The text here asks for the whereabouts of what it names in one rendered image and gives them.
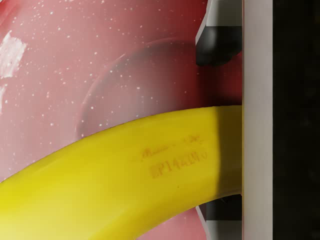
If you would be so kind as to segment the banana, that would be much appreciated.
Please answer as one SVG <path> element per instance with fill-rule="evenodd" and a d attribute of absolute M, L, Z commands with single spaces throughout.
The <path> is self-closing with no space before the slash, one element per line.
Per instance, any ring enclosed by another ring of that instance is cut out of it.
<path fill-rule="evenodd" d="M 0 240 L 135 240 L 242 191 L 242 107 L 172 111 L 74 142 L 0 182 Z"/>

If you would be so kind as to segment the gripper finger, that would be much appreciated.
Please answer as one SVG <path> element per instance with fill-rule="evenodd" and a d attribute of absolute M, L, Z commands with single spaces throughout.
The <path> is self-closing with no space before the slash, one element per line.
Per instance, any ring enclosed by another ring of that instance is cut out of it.
<path fill-rule="evenodd" d="M 242 240 L 242 195 L 219 198 L 195 209 L 206 240 Z"/>
<path fill-rule="evenodd" d="M 208 0 L 195 37 L 198 66 L 228 63 L 242 51 L 242 0 Z"/>

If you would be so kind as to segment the red plate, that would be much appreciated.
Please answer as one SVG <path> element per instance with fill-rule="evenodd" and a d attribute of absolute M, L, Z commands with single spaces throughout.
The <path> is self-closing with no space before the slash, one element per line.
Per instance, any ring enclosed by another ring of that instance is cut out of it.
<path fill-rule="evenodd" d="M 0 0 L 0 183 L 128 122 L 241 106 L 241 53 L 196 64 L 207 2 Z M 135 240 L 206 240 L 197 206 Z"/>

